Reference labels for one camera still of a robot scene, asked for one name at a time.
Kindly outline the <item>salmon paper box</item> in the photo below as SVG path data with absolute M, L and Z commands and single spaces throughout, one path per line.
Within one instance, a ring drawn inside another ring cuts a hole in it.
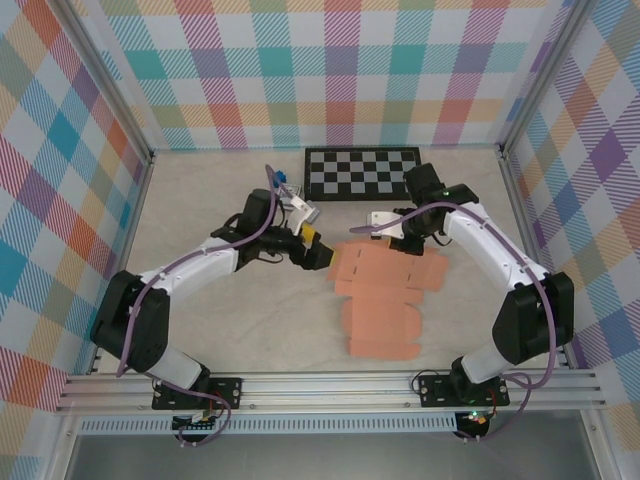
M 418 306 L 427 292 L 443 287 L 448 269 L 448 258 L 430 247 L 413 256 L 382 240 L 338 244 L 327 279 L 345 299 L 341 322 L 347 353 L 384 361 L 416 359 L 423 325 Z

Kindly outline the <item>black grey checkerboard panel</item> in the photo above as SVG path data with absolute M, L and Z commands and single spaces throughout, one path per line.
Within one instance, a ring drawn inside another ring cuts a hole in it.
M 304 197 L 326 201 L 405 201 L 403 176 L 422 164 L 417 147 L 307 148 Z

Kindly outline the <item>small controller circuit board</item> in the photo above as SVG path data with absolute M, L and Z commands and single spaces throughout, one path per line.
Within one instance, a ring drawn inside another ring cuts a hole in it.
M 176 415 L 172 418 L 171 429 L 174 431 L 209 432 L 216 429 L 217 420 L 217 415 L 204 413 Z
M 458 429 L 488 426 L 493 414 L 489 411 L 471 410 L 457 415 Z

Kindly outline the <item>grey metal panel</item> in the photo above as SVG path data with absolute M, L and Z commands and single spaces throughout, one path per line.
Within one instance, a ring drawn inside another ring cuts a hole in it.
M 439 436 L 230 435 L 202 448 L 169 436 L 83 436 L 65 480 L 601 480 L 584 448 L 533 452 Z

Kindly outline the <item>aluminium mounting rail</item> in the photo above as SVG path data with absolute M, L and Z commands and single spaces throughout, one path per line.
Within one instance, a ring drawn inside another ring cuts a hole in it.
M 240 373 L 239 413 L 382 413 L 420 410 L 411 372 Z M 151 413 L 152 382 L 141 375 L 71 376 L 59 414 Z M 603 409 L 605 395 L 590 370 L 556 370 L 531 394 L 530 411 Z

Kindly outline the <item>aluminium table side rail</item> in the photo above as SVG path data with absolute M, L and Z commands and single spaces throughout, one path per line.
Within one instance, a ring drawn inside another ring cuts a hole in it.
M 150 150 L 148 152 L 147 158 L 145 160 L 145 166 L 142 171 L 141 183 L 139 186 L 139 192 L 134 204 L 134 208 L 129 217 L 128 226 L 126 230 L 126 235 L 124 238 L 123 249 L 118 257 L 118 261 L 116 264 L 115 272 L 118 273 L 120 271 L 124 271 L 127 269 L 128 261 L 131 255 L 131 250 L 133 247 L 136 231 L 140 222 L 140 217 L 142 214 L 142 210 L 144 207 L 144 202 L 147 197 L 148 189 L 150 186 L 150 182 L 152 179 L 155 163 L 157 158 L 157 151 Z M 100 345 L 92 344 L 92 350 L 90 355 L 90 362 L 88 367 L 86 368 L 85 374 L 91 375 L 95 374 L 99 370 L 99 363 L 102 357 L 104 356 L 103 349 Z
M 524 346 L 532 346 L 532 354 L 548 353 L 547 370 L 551 369 L 551 363 L 556 363 L 557 355 L 562 352 L 561 356 L 565 362 L 559 362 L 560 367 L 570 368 L 567 362 L 566 345 L 571 342 L 574 337 L 575 308 L 574 308 L 574 286 L 571 279 L 563 272 L 553 273 L 542 265 L 538 251 L 534 246 L 534 238 L 529 228 L 527 218 L 524 211 L 524 204 L 521 195 L 517 189 L 516 182 L 512 175 L 511 167 L 507 161 L 505 153 L 500 146 L 496 146 L 496 155 L 500 166 L 503 179 L 509 195 L 516 217 L 516 223 L 523 240 L 523 250 L 527 254 L 527 265 L 531 267 L 535 275 L 541 271 L 542 278 L 539 280 L 539 286 L 542 287 L 542 293 L 550 295 L 548 301 L 552 319 L 545 319 L 545 303 L 536 306 L 536 299 L 540 300 L 540 295 L 536 293 L 535 285 L 529 285 L 526 289 L 520 288 L 516 291 L 516 304 L 522 301 L 525 310 L 532 307 L 533 310 L 533 327 L 526 327 L 525 331 L 532 333 L 534 337 L 531 341 L 526 340 Z

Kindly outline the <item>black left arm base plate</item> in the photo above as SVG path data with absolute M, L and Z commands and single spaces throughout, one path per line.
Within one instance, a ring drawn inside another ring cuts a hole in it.
M 222 408 L 218 401 L 211 403 L 209 395 L 224 399 L 232 410 L 240 406 L 242 394 L 242 379 L 233 377 L 209 377 L 197 380 L 191 388 L 191 393 L 181 393 L 164 383 L 154 381 L 151 408 L 153 410 L 209 410 L 214 406 L 216 410 Z

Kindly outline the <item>aluminium frame post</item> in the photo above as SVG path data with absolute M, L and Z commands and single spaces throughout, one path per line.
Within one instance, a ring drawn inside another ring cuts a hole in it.
M 98 89 L 105 95 L 109 106 L 113 108 L 115 117 L 121 122 L 128 139 L 132 141 L 136 151 L 142 155 L 145 163 L 152 165 L 153 150 L 121 95 L 99 49 L 84 27 L 81 17 L 76 13 L 71 0 L 49 0 L 49 3 L 51 8 L 56 8 L 56 15 L 67 28 L 74 46 L 87 65 L 87 70 L 96 81 Z
M 567 6 L 561 2 L 558 13 L 549 26 L 548 34 L 536 51 L 521 93 L 511 105 L 496 143 L 496 151 L 501 162 L 508 161 L 517 141 L 525 133 L 535 110 L 558 75 L 584 23 L 599 0 L 567 1 Z

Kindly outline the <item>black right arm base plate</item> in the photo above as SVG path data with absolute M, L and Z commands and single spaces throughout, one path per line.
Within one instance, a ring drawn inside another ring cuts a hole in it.
M 427 407 L 504 407 L 510 405 L 506 382 L 494 377 L 480 384 L 454 381 L 449 375 L 421 375 L 418 393 Z

